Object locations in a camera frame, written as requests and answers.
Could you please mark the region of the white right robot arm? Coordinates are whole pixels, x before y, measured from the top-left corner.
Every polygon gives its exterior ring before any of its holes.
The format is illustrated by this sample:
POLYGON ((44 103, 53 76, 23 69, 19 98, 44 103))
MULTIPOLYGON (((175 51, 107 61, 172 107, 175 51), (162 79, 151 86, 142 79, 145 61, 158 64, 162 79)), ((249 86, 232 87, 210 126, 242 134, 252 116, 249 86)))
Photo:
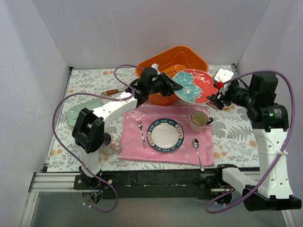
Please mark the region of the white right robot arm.
POLYGON ((229 70, 219 69, 213 80, 217 93, 209 100, 218 108, 235 104, 247 111, 258 146, 261 179, 254 181, 231 164, 216 168, 215 184, 220 188, 231 186, 241 198, 226 205, 227 211, 243 203, 248 211, 299 210, 302 201, 291 189, 286 163, 286 146, 294 128, 295 111, 290 112, 275 102, 279 79, 285 76, 275 70, 250 72, 249 88, 240 87, 240 77, 229 70))

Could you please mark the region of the red teal floral plate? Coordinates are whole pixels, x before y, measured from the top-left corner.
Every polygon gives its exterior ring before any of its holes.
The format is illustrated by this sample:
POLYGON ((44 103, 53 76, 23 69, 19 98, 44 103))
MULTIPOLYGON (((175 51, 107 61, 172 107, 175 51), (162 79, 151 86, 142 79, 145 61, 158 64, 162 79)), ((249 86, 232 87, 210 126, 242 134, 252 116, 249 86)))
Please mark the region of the red teal floral plate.
POLYGON ((201 70, 182 70, 172 80, 183 87, 174 91, 175 95, 191 104, 207 103, 209 102, 207 97, 217 93, 217 89, 213 86, 213 77, 201 70))

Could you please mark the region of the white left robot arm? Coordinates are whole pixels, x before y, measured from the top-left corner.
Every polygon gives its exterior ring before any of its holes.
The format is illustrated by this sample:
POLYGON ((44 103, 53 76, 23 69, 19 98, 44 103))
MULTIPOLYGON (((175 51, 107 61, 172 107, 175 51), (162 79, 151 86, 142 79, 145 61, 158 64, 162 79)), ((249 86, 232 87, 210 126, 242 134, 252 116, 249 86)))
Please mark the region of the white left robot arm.
POLYGON ((170 96, 183 86, 174 82, 155 67, 143 69, 141 77, 135 79, 117 98, 102 107, 89 110, 83 108, 72 131, 76 145, 80 148, 80 174, 90 189, 100 186, 101 170, 98 164, 98 149, 104 143, 105 127, 124 113, 145 103, 149 95, 160 93, 170 96))

